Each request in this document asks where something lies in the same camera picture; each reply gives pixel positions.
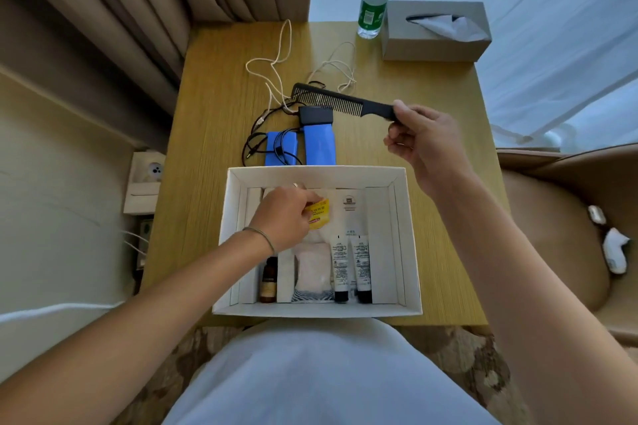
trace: wooden table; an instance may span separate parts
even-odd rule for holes
[[[475,170],[506,205],[473,64],[384,62],[380,38],[360,39],[356,36],[356,23],[298,23],[292,28],[290,58],[277,66],[286,94],[290,94],[294,83],[305,82],[308,74],[328,59],[339,43],[354,42],[357,48],[354,94],[384,103],[402,99],[453,115],[461,126]],[[168,145],[143,289],[217,245],[227,168],[241,166],[241,148],[251,124],[268,102],[263,80],[249,75],[244,64],[254,57],[274,58],[280,29],[281,23],[253,23],[202,26],[193,32]],[[352,47],[342,46],[337,56],[350,61]],[[257,63],[253,68],[261,68],[264,74],[270,70],[266,62]],[[335,90],[345,77],[336,69],[328,68],[314,79]],[[297,118],[281,112],[272,120],[264,126],[266,130],[282,130],[298,123]],[[386,121],[375,116],[356,118],[334,113],[337,163],[405,166],[403,160],[390,155],[383,146],[387,126]],[[253,158],[249,164],[262,164],[259,156]],[[408,170],[408,180],[423,315],[390,318],[387,322],[486,324],[470,280],[434,204],[419,190],[411,170]],[[241,316],[211,314],[202,319],[205,325],[254,322]]]

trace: black comb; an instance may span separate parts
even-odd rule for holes
[[[378,115],[392,122],[397,121],[394,109],[389,104],[376,103],[367,99],[355,98],[334,91],[328,91],[308,84],[296,83],[290,99],[312,106],[332,108],[354,116]]]

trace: green label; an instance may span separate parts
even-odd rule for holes
[[[359,27],[365,30],[377,30],[383,22],[385,3],[381,5],[370,5],[361,0],[361,10],[359,11]]]

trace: comb teeth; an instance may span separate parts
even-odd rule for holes
[[[334,111],[347,113],[353,116],[361,116],[363,105],[353,101],[347,101],[339,98],[339,96],[326,95],[323,93],[314,93],[310,90],[297,90],[291,95],[291,98],[302,103],[311,104],[312,106],[322,106],[332,108]]]

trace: carpet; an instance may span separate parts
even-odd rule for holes
[[[477,336],[461,327],[396,329],[503,425],[533,423],[493,336]],[[190,332],[113,425],[161,424],[197,370],[240,332],[232,327]]]

